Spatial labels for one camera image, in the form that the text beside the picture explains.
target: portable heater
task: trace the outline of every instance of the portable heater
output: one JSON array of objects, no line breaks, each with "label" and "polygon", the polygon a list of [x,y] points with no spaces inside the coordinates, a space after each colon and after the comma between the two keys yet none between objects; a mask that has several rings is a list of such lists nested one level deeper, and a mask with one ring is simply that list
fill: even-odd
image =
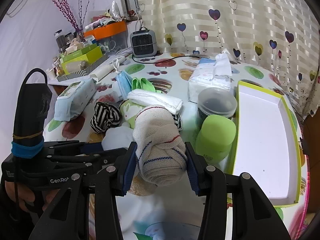
[{"label": "portable heater", "polygon": [[140,30],[130,34],[135,57],[151,57],[157,53],[156,35],[153,30]]}]

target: metal screw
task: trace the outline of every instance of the metal screw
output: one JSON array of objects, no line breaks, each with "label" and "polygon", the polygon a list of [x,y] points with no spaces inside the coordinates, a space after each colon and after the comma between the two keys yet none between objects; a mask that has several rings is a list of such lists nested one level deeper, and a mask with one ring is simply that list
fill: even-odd
[{"label": "metal screw", "polygon": [[250,176],[250,174],[249,173],[242,173],[242,178],[244,178],[244,179],[250,179],[251,178],[251,176]]},{"label": "metal screw", "polygon": [[216,167],[212,166],[212,165],[208,165],[206,169],[207,169],[207,171],[215,171]]},{"label": "metal screw", "polygon": [[75,174],[73,174],[72,176],[71,176],[71,179],[72,180],[77,180],[77,179],[79,179],[80,178],[80,175],[78,174],[78,173],[75,173]]},{"label": "metal screw", "polygon": [[113,172],[116,170],[116,167],[115,166],[108,166],[107,167],[107,172]]}]

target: curtain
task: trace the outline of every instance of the curtain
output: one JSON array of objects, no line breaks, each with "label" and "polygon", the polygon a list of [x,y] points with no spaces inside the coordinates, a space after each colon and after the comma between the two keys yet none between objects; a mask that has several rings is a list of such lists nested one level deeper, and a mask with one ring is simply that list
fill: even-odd
[{"label": "curtain", "polygon": [[[319,24],[304,0],[138,1],[161,51],[224,52],[260,65],[278,78],[300,114],[310,111],[306,99],[317,79]],[[314,96],[320,102],[320,94]]]}]

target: white tray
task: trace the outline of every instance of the white tray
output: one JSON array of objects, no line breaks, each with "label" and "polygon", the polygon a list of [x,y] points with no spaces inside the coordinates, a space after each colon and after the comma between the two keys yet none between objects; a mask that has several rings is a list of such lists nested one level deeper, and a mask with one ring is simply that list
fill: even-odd
[{"label": "white tray", "polygon": [[251,174],[274,206],[298,202],[300,151],[283,96],[239,81],[238,135],[232,164],[232,174]]}]

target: fruit print tablecloth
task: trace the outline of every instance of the fruit print tablecloth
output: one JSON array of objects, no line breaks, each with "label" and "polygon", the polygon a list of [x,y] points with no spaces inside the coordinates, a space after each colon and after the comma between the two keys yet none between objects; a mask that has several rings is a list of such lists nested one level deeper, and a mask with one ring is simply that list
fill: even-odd
[{"label": "fruit print tablecloth", "polygon": [[[163,59],[183,56],[181,53],[158,54],[154,57],[135,59],[127,57],[124,68],[132,77],[147,78],[157,90],[183,100],[180,111],[183,131],[180,132],[184,141],[193,145],[198,133],[195,123],[196,104],[188,102],[188,79],[194,71],[198,58],[180,57],[161,63]],[[269,71],[255,65],[231,61],[231,91],[235,93],[239,80],[247,81],[261,87],[284,94],[278,79]],[[83,113],[71,122],[52,120],[44,129],[46,141],[75,139],[79,141],[98,142],[103,134],[95,134],[90,127],[93,108],[96,101],[108,101],[110,89],[115,81],[116,73],[110,73],[97,85],[97,91],[91,98]],[[294,120],[293,109],[289,106]],[[300,127],[296,125],[298,141]],[[301,154],[301,191],[299,203],[292,207],[277,208],[277,212],[286,225],[292,239],[300,234],[308,204],[309,173],[308,160]],[[197,197],[191,190],[188,177],[169,187],[156,187],[145,182],[139,175],[133,178],[130,191],[123,198],[117,197],[118,213],[124,240],[196,240],[201,225],[204,197]],[[94,198],[90,198],[90,235],[94,233]],[[232,204],[228,203],[226,239],[232,236]]]}]

